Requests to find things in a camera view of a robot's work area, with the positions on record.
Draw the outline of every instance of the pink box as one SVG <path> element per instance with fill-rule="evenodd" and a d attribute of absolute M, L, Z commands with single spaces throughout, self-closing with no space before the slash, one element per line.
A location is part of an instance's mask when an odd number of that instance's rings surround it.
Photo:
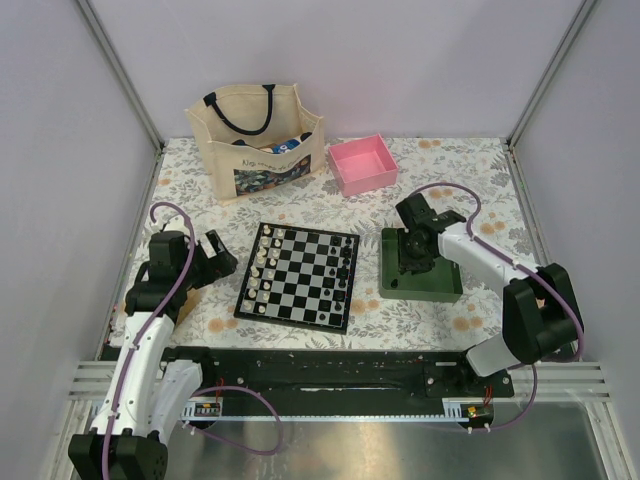
<path fill-rule="evenodd" d="M 345 197 L 396 183 L 398 165 L 378 135 L 329 147 L 329 166 Z"/>

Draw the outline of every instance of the floral tablecloth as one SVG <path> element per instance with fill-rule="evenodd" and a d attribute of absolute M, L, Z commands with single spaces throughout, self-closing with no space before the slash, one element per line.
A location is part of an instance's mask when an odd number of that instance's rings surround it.
<path fill-rule="evenodd" d="M 345 141 L 334 140 L 330 143 Z M 463 272 L 464 294 L 455 304 L 383 299 L 378 294 L 379 236 L 401 227 L 394 206 L 416 188 L 435 181 L 464 184 L 480 195 L 476 231 L 497 245 L 533 259 L 515 189 L 500 142 L 494 138 L 388 138 L 398 162 L 398 181 L 384 189 L 344 198 L 331 171 L 302 178 L 268 192 L 220 206 L 192 139 L 172 139 L 153 201 L 170 201 L 191 216 L 199 236 L 216 229 L 238 258 L 237 272 L 201 291 L 202 299 L 173 333 L 171 344 L 218 348 L 339 348 L 459 350 L 495 334 L 501 326 L 496 294 Z M 449 188 L 426 192 L 436 211 L 473 211 L 473 200 Z M 167 218 L 174 214 L 159 210 Z M 357 233 L 361 236 L 346 335 L 272 325 L 233 317 L 238 292 L 259 222 Z M 137 250 L 127 289 L 147 255 L 149 222 Z M 124 314 L 112 322 L 110 343 L 122 344 Z"/>

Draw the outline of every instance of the black and white checkered board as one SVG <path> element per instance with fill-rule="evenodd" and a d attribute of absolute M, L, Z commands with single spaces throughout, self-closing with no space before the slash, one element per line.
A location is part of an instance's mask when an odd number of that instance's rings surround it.
<path fill-rule="evenodd" d="M 261 223 L 235 316 L 345 333 L 359 242 L 358 235 Z"/>

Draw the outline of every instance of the green stand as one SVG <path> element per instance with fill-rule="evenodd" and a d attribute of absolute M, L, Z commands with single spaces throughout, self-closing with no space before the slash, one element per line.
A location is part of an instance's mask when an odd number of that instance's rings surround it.
<path fill-rule="evenodd" d="M 398 273 L 398 230 L 382 229 L 380 242 L 380 296 L 398 300 L 454 303 L 462 295 L 460 267 L 439 257 L 427 273 Z"/>

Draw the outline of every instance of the bag handle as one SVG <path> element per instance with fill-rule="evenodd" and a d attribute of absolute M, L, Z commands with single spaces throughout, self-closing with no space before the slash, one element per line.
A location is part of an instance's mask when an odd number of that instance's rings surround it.
<path fill-rule="evenodd" d="M 269 123 L 271 123 L 271 115 L 273 114 L 273 89 L 276 88 L 275 85 L 262 85 L 262 88 L 264 88 L 267 91 L 267 118 L 264 121 L 264 125 L 262 125 L 262 127 L 260 127 L 257 130 L 245 130 L 244 128 L 240 128 L 237 127 L 236 125 L 234 125 L 231 120 L 229 120 L 226 115 L 224 113 L 222 113 L 222 110 L 220 110 L 220 107 L 218 106 L 218 102 L 216 99 L 216 92 L 211 92 L 209 95 L 206 95 L 202 100 L 204 101 L 204 104 L 207 107 L 213 107 L 213 109 L 216 111 L 216 113 L 218 114 L 218 117 L 220 117 L 220 120 L 222 120 L 224 122 L 224 124 L 229 127 L 231 130 L 233 130 L 234 132 L 237 132 L 241 135 L 247 135 L 249 137 L 255 137 L 256 135 L 260 135 L 261 133 L 264 133 L 264 131 L 269 128 Z"/>

